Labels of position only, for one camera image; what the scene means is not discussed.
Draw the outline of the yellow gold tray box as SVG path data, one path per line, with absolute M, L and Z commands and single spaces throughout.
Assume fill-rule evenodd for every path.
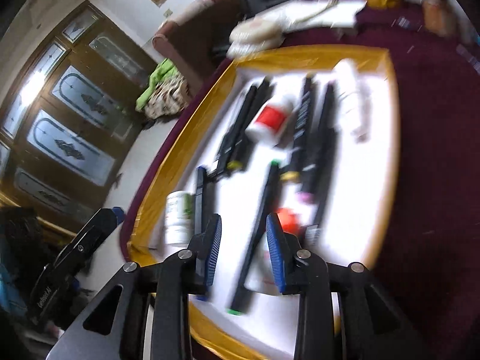
M 312 117 L 325 113 L 333 156 L 313 166 L 304 153 L 300 180 L 285 181 L 306 77 Z M 395 195 L 400 112 L 388 50 L 365 46 L 293 46 L 240 58 L 187 109 L 164 142 L 132 205 L 129 257 L 141 266 L 184 249 L 214 214 L 221 242 L 214 281 L 191 297 L 190 333 L 222 359 L 292 359 L 299 297 L 275 279 L 266 218 L 292 213 L 307 230 L 311 257 L 372 267 Z

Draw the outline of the white tube orange cap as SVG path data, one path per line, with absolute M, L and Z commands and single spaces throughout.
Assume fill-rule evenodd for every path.
M 300 237 L 303 227 L 300 222 L 299 215 L 290 208 L 279 208 L 277 210 L 278 220 L 284 233 L 289 233 Z

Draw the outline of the wooden glass door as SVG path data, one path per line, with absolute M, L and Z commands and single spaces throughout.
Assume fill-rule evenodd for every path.
M 155 61 L 83 2 L 28 53 L 1 104 L 1 202 L 71 232 L 105 202 L 141 131 Z

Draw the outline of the black marker green cap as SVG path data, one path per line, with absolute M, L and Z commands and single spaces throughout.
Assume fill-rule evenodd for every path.
M 245 287 L 245 283 L 255 252 L 265 233 L 266 218 L 268 214 L 274 212 L 278 208 L 278 202 L 281 197 L 280 174 L 281 167 L 279 161 L 272 160 L 261 194 L 261 199 L 259 200 L 250 241 L 244 254 L 232 300 L 227 309 L 229 314 L 240 315 L 247 311 L 249 301 L 251 300 L 251 291 Z

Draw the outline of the black marker blue cap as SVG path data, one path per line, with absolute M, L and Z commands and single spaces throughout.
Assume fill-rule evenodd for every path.
M 206 198 L 208 197 L 208 172 L 204 166 L 198 166 L 196 169 L 196 187 L 194 196 L 194 222 L 193 232 L 194 235 L 200 235 L 204 232 L 208 224 L 209 208 Z M 204 284 L 205 268 L 202 254 L 197 258 L 195 272 L 197 275 L 197 283 Z M 197 300 L 205 302 L 208 300 L 208 287 L 206 287 L 204 294 L 196 296 Z

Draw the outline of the white plastic bottle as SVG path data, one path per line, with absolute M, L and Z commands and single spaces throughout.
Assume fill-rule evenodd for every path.
M 368 140 L 369 99 L 356 62 L 340 60 L 333 68 L 337 96 L 337 126 L 355 142 Z

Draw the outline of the small white red bottle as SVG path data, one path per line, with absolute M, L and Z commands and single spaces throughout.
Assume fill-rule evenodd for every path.
M 247 137 L 256 143 L 276 146 L 295 108 L 292 97 L 272 97 L 262 105 L 247 126 Z

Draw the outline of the clear jar orange contents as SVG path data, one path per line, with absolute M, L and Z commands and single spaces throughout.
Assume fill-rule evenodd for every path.
M 456 35 L 456 18 L 446 0 L 422 0 L 424 26 L 442 38 Z

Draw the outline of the green cloth pile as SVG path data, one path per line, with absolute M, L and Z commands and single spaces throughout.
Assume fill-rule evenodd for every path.
M 148 86 L 146 87 L 145 91 L 137 99 L 135 111 L 141 112 L 143 110 L 150 96 L 154 93 L 158 85 L 170 79 L 171 77 L 176 77 L 179 75 L 179 70 L 170 59 L 166 58 L 164 61 L 159 63 L 154 69 L 154 72 L 150 74 Z

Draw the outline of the white papers stack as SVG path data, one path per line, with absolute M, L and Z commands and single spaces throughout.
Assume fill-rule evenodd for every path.
M 353 29 L 356 14 L 366 5 L 366 0 L 290 0 L 257 17 L 279 24 L 284 33 L 320 27 Z

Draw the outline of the purple velvet table cloth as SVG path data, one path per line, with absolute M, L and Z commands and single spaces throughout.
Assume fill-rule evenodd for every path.
M 421 7 L 363 9 L 355 35 L 296 31 L 287 47 L 388 50 L 398 83 L 400 166 L 368 263 L 422 344 L 418 359 L 479 357 L 479 47 L 429 30 Z

